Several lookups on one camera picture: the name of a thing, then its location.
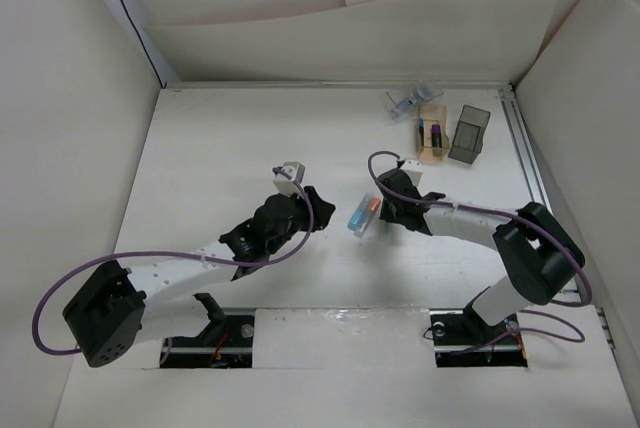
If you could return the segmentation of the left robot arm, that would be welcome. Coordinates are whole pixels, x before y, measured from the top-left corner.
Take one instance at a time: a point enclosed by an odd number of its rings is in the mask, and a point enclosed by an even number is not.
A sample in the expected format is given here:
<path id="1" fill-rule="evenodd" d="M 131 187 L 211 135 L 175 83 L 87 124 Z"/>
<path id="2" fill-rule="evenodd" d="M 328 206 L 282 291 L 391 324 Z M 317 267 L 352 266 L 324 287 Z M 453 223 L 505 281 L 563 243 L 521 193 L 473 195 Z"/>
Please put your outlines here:
<path id="1" fill-rule="evenodd" d="M 297 233 L 324 230 L 334 204 L 312 186 L 300 194 L 275 194 L 201 254 L 171 256 L 166 262 L 124 268 L 101 263 L 71 298 L 63 318 L 92 368 L 106 366 L 132 346 L 159 336 L 216 342 L 224 313 L 206 293 L 282 261 L 279 250 Z"/>

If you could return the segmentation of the clear blue-capped glue pen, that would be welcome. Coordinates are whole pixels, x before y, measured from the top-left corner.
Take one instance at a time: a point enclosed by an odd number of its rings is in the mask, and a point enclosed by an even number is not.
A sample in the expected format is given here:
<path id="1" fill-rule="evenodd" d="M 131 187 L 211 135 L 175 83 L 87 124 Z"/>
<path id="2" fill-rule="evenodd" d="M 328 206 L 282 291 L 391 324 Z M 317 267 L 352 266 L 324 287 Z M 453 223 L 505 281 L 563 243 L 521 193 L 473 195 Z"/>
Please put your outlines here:
<path id="1" fill-rule="evenodd" d="M 411 115 L 416 106 L 419 104 L 419 100 L 415 96 L 406 96 L 400 100 L 396 100 L 390 93 L 387 94 L 389 98 L 389 114 L 392 119 L 399 119 L 408 115 Z"/>

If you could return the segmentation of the black purple-capped highlighter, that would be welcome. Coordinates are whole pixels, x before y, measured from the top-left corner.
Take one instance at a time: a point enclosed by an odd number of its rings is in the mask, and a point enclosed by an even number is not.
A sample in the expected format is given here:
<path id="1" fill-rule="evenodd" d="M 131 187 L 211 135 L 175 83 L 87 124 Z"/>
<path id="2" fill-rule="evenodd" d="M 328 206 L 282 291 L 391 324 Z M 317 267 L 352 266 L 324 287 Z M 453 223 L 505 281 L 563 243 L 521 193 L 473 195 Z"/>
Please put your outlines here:
<path id="1" fill-rule="evenodd" d="M 440 124 L 431 125 L 431 146 L 433 149 L 441 149 L 443 147 L 442 131 Z"/>

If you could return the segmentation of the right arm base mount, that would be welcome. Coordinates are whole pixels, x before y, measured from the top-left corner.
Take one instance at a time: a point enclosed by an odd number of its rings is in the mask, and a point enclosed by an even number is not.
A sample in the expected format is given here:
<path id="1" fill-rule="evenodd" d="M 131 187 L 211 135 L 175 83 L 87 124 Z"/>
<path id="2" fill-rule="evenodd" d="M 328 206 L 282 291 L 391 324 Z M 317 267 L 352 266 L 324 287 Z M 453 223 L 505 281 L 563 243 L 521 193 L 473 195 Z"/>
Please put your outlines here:
<path id="1" fill-rule="evenodd" d="M 429 312 L 423 337 L 433 343 L 437 368 L 527 368 L 518 318 L 509 315 L 495 326 L 476 322 L 459 309 Z"/>

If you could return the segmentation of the orange pastel highlighter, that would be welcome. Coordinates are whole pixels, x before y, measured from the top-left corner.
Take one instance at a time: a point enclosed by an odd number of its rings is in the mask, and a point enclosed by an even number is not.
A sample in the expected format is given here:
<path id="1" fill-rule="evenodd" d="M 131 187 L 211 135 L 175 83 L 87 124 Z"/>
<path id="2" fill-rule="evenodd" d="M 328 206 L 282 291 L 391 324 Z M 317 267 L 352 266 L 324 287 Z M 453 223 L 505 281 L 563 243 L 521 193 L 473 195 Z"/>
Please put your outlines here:
<path id="1" fill-rule="evenodd" d="M 369 202 L 364 223 L 357 231 L 352 231 L 355 236 L 362 237 L 364 235 L 369 225 L 371 224 L 372 220 L 375 218 L 381 204 L 382 204 L 382 200 L 378 197 L 373 196 L 373 198 Z"/>

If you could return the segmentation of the light blue pastel highlighter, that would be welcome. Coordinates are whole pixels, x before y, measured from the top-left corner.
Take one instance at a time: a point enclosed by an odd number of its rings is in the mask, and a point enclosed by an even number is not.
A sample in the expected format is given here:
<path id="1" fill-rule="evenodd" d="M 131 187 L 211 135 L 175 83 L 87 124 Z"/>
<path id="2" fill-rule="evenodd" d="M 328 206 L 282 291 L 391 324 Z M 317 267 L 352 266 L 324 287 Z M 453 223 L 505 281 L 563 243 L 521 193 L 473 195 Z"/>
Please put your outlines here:
<path id="1" fill-rule="evenodd" d="M 366 193 L 362 197 L 357 208 L 349 219 L 349 222 L 347 223 L 347 228 L 349 230 L 357 231 L 362 226 L 366 218 L 366 212 L 368 210 L 369 202 L 372 198 L 373 196 L 370 193 Z"/>

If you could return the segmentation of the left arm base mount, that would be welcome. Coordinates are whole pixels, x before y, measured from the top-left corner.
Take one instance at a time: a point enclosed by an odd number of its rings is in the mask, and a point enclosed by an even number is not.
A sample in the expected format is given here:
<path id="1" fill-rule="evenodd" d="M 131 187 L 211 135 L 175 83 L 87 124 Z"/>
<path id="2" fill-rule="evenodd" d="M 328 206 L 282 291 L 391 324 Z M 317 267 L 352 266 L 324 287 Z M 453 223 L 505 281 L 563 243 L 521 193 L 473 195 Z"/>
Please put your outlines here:
<path id="1" fill-rule="evenodd" d="M 159 367 L 163 369 L 249 369 L 253 364 L 254 311 L 231 311 L 213 341 L 173 337 L 163 341 Z"/>

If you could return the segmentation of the black blue-capped highlighter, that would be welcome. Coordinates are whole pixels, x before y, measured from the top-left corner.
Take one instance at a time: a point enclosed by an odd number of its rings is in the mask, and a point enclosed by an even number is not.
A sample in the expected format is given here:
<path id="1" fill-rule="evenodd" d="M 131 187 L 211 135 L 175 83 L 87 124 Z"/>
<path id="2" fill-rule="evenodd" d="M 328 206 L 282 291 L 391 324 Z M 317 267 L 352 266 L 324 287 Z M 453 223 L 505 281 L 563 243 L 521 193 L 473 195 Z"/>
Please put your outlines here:
<path id="1" fill-rule="evenodd" d="M 425 135 L 425 127 L 424 127 L 424 119 L 420 118 L 419 119 L 419 123 L 418 123 L 418 131 L 419 131 L 419 138 L 420 138 L 420 146 L 421 147 L 426 147 L 426 135 Z"/>

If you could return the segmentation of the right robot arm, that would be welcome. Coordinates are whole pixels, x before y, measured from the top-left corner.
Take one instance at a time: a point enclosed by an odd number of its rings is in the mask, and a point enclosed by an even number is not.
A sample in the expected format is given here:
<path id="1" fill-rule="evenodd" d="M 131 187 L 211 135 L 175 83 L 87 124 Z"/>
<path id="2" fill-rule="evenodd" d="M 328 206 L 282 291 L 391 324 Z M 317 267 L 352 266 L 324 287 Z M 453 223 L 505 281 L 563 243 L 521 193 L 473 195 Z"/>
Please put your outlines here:
<path id="1" fill-rule="evenodd" d="M 383 194 L 383 221 L 498 253 L 506 275 L 462 311 L 462 329 L 473 341 L 486 341 L 501 322 L 522 309 L 551 303 L 584 266 L 580 249 L 539 203 L 511 212 L 456 204 L 442 193 L 421 195 L 400 168 L 380 175 L 377 185 Z"/>

